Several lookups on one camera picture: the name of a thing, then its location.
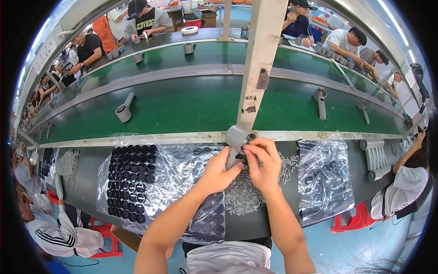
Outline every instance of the navy polo shirt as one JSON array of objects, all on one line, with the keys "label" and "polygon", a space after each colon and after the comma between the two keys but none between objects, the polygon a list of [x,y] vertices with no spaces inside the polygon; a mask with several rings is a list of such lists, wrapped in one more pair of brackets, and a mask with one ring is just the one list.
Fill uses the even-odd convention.
[{"label": "navy polo shirt", "polygon": [[[288,11],[284,17],[284,21],[286,21]],[[286,35],[290,35],[293,37],[298,37],[300,34],[304,34],[305,36],[312,36],[312,30],[310,29],[309,19],[303,15],[299,15],[297,20],[294,23],[290,23],[281,33]]]}]

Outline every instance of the roll of white tape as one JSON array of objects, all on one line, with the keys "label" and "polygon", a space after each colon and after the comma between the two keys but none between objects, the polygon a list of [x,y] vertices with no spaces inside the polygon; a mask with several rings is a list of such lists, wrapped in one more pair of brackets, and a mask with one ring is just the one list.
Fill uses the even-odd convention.
[{"label": "roll of white tape", "polygon": [[181,29],[181,32],[183,34],[196,33],[196,32],[198,32],[198,27],[196,27],[196,26],[185,27],[185,28]]}]

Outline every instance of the black cap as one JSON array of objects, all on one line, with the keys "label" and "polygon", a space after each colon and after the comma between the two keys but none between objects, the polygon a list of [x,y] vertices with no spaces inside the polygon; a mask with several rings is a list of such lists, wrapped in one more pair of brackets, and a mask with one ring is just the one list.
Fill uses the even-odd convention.
[{"label": "black cap", "polygon": [[385,65],[388,65],[389,59],[380,50],[376,52],[378,55],[380,55],[380,58],[382,58],[383,63],[385,63]]},{"label": "black cap", "polygon": [[313,10],[313,7],[309,6],[309,3],[307,2],[307,0],[289,0],[288,5],[290,6],[290,3],[292,3],[294,6],[298,5],[300,7],[306,7],[309,10]]},{"label": "black cap", "polygon": [[361,32],[358,28],[352,27],[348,32],[353,32],[354,36],[356,36],[359,39],[359,43],[363,46],[367,44],[367,36]]},{"label": "black cap", "polygon": [[129,2],[128,18],[126,18],[126,20],[132,20],[136,18],[147,5],[148,0],[132,0]]}]

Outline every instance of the black mark on post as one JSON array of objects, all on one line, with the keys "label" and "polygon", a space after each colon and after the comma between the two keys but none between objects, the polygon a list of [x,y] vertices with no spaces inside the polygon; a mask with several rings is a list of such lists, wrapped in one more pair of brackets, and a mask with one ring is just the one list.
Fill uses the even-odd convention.
[{"label": "black mark on post", "polygon": [[247,109],[245,109],[246,112],[251,113],[251,112],[256,112],[255,106],[249,107]]},{"label": "black mark on post", "polygon": [[248,95],[245,97],[246,100],[253,100],[253,101],[257,101],[257,96],[255,95]]}]

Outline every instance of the gray shirt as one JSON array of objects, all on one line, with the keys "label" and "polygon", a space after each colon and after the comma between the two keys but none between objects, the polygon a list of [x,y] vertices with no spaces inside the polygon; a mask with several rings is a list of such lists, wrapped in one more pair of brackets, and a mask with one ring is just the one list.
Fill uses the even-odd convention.
[{"label": "gray shirt", "polygon": [[364,48],[360,50],[360,58],[367,61],[371,66],[376,65],[376,59],[374,58],[374,51],[370,48]]},{"label": "gray shirt", "polygon": [[22,185],[29,195],[40,194],[42,187],[38,181],[38,178],[34,175],[30,175],[29,168],[26,163],[22,161],[14,169],[15,177],[17,181]]},{"label": "gray shirt", "polygon": [[[159,28],[162,26],[166,26],[167,28],[172,28],[173,27],[172,20],[169,18],[169,15],[167,14],[167,12],[163,11],[162,9],[155,8],[154,25],[152,26],[151,29]],[[123,37],[126,38],[126,36],[129,36],[129,35],[134,34],[134,33],[137,34],[137,27],[135,24],[135,18],[129,20],[128,23],[126,24]],[[152,36],[157,36],[157,35],[160,35],[163,33],[166,33],[166,32],[153,33]]]}]

